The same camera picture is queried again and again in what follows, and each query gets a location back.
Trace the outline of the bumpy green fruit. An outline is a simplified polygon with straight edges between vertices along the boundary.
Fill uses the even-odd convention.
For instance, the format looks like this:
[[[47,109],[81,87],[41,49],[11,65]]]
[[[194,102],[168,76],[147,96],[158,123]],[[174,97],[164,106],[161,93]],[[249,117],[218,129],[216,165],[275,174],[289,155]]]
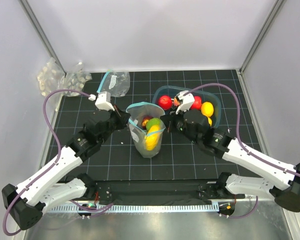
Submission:
[[[160,127],[161,120],[159,118],[151,118],[147,123],[146,123],[146,129],[149,131],[153,126],[159,126]]]

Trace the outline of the yellow pear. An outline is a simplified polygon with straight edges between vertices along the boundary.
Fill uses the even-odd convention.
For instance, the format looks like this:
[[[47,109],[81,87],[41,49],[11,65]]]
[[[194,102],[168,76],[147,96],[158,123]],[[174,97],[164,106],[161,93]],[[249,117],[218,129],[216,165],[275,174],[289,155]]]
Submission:
[[[148,132],[145,138],[145,149],[152,151],[158,144],[160,139],[160,126],[154,125]]]

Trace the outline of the clear zip bag blue zipper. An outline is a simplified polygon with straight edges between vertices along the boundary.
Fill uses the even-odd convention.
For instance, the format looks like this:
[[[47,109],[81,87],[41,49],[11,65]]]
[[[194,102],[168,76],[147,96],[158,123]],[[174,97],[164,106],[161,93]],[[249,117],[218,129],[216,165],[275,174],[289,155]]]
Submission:
[[[143,158],[152,158],[161,149],[165,125],[160,117],[164,110],[153,103],[138,102],[129,105],[126,112],[130,114],[128,126],[134,145]]]

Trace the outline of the dark red apple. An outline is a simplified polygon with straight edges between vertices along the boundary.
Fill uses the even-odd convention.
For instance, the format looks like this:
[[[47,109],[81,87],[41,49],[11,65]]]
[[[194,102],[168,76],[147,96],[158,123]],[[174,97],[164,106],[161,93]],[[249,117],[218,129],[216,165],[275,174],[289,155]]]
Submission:
[[[141,127],[146,130],[147,129],[147,123],[152,119],[152,116],[146,115],[142,121],[141,121]]]

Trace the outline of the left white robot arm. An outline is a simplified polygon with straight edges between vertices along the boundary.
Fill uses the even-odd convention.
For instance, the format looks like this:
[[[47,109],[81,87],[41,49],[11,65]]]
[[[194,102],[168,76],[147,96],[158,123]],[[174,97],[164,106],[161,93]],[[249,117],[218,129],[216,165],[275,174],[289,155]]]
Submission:
[[[91,200],[97,184],[86,173],[54,188],[66,174],[96,154],[114,131],[128,125],[130,114],[120,109],[96,110],[58,154],[33,176],[17,186],[7,184],[2,189],[6,215],[11,216],[20,230],[34,226],[55,206],[73,199]]]

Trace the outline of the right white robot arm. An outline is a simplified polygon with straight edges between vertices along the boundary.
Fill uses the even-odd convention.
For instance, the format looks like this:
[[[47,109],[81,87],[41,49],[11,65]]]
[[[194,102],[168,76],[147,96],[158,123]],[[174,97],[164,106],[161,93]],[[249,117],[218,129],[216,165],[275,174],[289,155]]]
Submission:
[[[300,163],[293,165],[265,155],[237,137],[210,126],[198,110],[171,112],[160,117],[169,131],[179,132],[207,155],[235,163],[257,177],[221,173],[215,185],[220,198],[229,195],[253,195],[273,200],[280,207],[300,212]]]

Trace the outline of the empty zip bag back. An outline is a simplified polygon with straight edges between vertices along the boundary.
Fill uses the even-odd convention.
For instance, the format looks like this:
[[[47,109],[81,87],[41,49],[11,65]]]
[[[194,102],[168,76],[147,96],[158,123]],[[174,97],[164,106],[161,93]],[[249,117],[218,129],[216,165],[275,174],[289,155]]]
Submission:
[[[108,92],[112,97],[124,97],[130,89],[130,73],[126,71],[107,71],[97,89],[97,93]]]

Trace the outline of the bag of white pieces right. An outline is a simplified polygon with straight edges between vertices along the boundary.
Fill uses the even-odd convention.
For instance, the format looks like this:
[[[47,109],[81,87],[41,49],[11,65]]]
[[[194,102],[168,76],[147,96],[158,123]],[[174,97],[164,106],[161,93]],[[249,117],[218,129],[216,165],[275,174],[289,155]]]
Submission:
[[[77,65],[72,67],[65,75],[63,80],[63,88],[68,89],[63,94],[67,97],[76,97],[80,94],[72,92],[70,90],[76,90],[81,92],[86,82],[92,80],[92,75],[84,70],[84,64],[79,62]]]

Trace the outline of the bag of white pieces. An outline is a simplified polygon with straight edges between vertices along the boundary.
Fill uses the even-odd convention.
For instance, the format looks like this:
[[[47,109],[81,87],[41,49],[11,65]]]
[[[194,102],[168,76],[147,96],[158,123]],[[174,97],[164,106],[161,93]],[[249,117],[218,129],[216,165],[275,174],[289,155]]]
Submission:
[[[50,93],[63,88],[65,72],[51,57],[37,75],[41,95],[47,97]]]
[[[79,62],[77,65],[72,67],[65,75],[63,80],[63,88],[68,89],[63,94],[67,97],[76,97],[80,94],[72,92],[70,90],[76,90],[81,92],[86,82],[92,80],[92,75],[84,70],[84,64]]]

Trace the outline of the bag of white pieces left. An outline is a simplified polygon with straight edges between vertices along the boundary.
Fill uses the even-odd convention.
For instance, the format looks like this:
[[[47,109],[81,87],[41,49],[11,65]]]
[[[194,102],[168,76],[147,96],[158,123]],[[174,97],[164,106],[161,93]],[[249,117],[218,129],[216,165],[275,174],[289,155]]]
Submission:
[[[63,88],[65,72],[51,57],[37,75],[41,95],[47,97],[50,93]]]

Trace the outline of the yellow lemon left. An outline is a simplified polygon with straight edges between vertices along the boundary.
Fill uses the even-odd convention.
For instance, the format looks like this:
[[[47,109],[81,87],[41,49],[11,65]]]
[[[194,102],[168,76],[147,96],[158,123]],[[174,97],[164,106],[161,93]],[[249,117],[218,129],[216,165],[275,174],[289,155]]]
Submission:
[[[209,124],[210,126],[212,126],[212,124],[213,124],[212,119],[211,119],[210,117],[208,117],[207,120],[208,120],[208,124]]]

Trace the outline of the yellow lemon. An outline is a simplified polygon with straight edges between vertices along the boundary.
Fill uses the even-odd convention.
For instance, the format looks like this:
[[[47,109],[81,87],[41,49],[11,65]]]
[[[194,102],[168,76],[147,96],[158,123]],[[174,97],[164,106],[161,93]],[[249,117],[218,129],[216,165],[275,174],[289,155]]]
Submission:
[[[212,119],[211,119],[210,117],[208,117],[207,120],[208,120],[208,124],[209,124],[210,126],[212,126],[212,124],[213,124]]]
[[[206,116],[206,117],[211,117],[214,114],[214,106],[211,102],[209,101],[205,101],[202,105],[201,105],[201,113]]]

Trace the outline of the bright red apple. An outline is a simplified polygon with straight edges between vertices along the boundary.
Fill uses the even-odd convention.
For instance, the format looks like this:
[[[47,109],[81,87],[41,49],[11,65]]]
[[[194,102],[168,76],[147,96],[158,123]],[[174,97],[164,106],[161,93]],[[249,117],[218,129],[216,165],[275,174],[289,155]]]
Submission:
[[[192,106],[190,107],[192,110],[201,110],[202,106],[202,98],[200,96],[194,96],[194,102]]]

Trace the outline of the yellow lemon right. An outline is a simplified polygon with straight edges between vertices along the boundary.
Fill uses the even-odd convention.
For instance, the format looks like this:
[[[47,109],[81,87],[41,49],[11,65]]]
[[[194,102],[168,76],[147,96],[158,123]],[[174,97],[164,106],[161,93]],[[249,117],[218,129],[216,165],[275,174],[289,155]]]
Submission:
[[[201,113],[206,116],[206,117],[211,117],[214,114],[214,106],[211,102],[209,101],[205,101],[202,105],[201,105]]]

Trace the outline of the black grid mat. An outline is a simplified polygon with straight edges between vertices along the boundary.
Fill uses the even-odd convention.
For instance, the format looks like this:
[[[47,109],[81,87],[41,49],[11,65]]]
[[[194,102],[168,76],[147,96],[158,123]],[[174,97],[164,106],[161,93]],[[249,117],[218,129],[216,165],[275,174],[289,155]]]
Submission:
[[[235,133],[236,104],[233,96],[215,83],[231,88],[240,103],[240,137],[251,148],[260,150],[251,112],[237,72],[232,70],[135,71],[130,73],[130,89],[126,96],[112,98],[121,110],[139,102],[151,102],[158,88],[177,86],[193,89],[211,84],[208,92],[221,103],[220,128]],[[253,177],[254,173],[240,165],[205,155],[183,135],[164,132],[161,149],[153,158],[143,158],[137,151],[128,128],[114,132],[99,152],[61,178],[70,181],[86,173],[96,181],[194,180],[216,179],[223,172]]]

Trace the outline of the teal plastic fruit basin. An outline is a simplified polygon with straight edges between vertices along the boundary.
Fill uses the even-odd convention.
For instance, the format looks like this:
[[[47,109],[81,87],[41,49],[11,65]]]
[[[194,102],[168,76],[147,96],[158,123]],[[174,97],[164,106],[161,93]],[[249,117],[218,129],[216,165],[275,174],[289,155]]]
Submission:
[[[153,98],[152,98],[152,103],[158,105],[157,102],[161,96],[164,96],[164,95],[169,96],[171,98],[171,100],[173,101],[173,105],[170,109],[164,110],[165,113],[168,113],[170,110],[177,108],[174,103],[174,97],[179,92],[182,92],[182,91],[190,91],[190,89],[185,88],[185,87],[180,87],[180,86],[172,86],[172,85],[161,86],[154,93]],[[206,91],[202,91],[202,90],[194,91],[194,92],[192,92],[192,95],[201,97],[202,104],[204,102],[210,102],[213,104],[214,113],[210,118],[212,119],[212,127],[218,127],[220,124],[221,114],[222,114],[221,113],[222,105],[221,105],[219,98],[215,94],[212,94],[212,93],[209,93]]]

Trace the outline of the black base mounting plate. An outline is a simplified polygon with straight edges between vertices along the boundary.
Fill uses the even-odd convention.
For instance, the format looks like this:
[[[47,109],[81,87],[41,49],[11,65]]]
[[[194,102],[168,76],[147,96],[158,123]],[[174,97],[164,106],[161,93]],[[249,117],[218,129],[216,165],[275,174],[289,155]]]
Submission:
[[[244,199],[244,194],[231,194],[214,179],[96,181],[95,188],[76,200],[116,206],[194,206],[208,205],[213,200]]]

